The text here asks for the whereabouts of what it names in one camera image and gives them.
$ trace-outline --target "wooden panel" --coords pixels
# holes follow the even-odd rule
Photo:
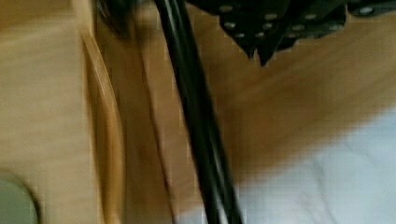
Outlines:
[[[348,18],[344,31],[302,40],[260,68],[220,30],[216,18],[189,10],[238,183],[257,173],[275,174],[288,160],[309,156],[396,103],[395,14]],[[180,213],[200,204],[200,195],[155,6],[137,10],[136,27],[173,209]]]
[[[116,38],[97,22],[97,42],[111,79],[125,139],[125,223],[172,223],[147,82],[137,42]]]
[[[68,8],[69,0],[2,0],[0,2],[0,32],[26,21],[40,21],[46,15]]]
[[[51,12],[0,31],[0,170],[33,192],[40,223],[96,224],[81,45],[71,10]]]

